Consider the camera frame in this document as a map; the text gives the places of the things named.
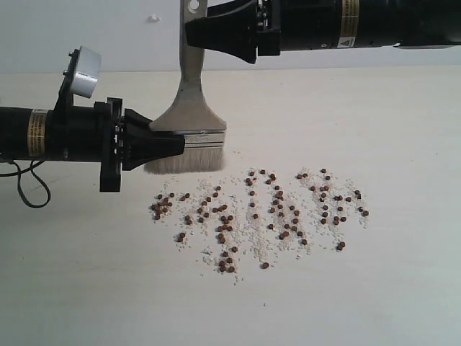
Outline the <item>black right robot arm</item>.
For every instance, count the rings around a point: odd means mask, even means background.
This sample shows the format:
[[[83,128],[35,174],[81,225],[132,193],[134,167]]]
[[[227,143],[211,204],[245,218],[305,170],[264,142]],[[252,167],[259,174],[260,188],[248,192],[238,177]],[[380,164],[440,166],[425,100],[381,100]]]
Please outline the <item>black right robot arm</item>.
[[[254,64],[285,51],[460,44],[460,2],[399,0],[229,1],[185,24],[187,43]]]

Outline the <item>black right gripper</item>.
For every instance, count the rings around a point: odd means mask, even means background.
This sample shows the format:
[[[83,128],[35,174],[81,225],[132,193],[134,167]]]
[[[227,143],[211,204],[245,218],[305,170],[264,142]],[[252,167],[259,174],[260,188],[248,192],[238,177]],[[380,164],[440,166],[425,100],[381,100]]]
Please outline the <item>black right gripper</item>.
[[[264,1],[266,22],[259,28],[256,48],[254,15],[221,14],[257,4],[257,0],[234,0],[208,7],[207,17],[185,24],[188,45],[225,53],[250,64],[256,63],[256,54],[278,56],[284,51],[336,48],[343,1]]]

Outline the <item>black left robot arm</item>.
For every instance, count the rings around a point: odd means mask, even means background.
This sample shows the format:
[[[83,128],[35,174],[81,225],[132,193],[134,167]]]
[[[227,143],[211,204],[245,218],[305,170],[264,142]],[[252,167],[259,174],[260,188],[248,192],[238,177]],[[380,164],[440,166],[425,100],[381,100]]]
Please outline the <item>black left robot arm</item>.
[[[183,154],[185,138],[153,132],[150,120],[109,98],[91,107],[1,109],[4,160],[97,162],[100,192],[119,192],[121,174],[157,159]]]

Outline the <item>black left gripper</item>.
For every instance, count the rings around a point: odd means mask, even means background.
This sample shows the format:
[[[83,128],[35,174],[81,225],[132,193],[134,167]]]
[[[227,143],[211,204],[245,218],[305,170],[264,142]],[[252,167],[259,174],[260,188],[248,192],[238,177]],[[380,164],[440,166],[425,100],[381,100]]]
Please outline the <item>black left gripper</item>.
[[[99,163],[99,191],[119,192],[121,158],[117,128],[122,100],[110,97],[91,107],[65,103],[49,113],[45,125],[45,160]],[[133,109],[125,109],[122,170],[184,153],[185,137],[172,132],[151,131],[153,122]]]

